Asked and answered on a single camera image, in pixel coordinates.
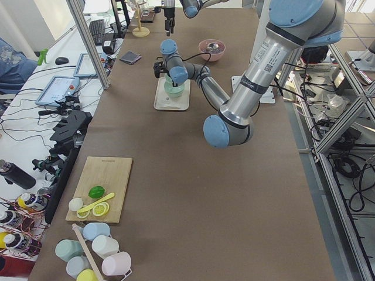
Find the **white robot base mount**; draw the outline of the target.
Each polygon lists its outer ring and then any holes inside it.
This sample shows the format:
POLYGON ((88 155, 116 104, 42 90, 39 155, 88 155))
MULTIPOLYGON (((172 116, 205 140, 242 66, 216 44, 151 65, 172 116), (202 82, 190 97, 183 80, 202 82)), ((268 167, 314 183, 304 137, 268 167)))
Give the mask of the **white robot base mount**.
POLYGON ((281 1, 265 2, 249 67, 238 78, 228 105, 251 109, 259 102, 275 103, 270 84, 290 53, 298 47, 291 35, 275 23, 277 19, 286 18, 287 6, 281 1))

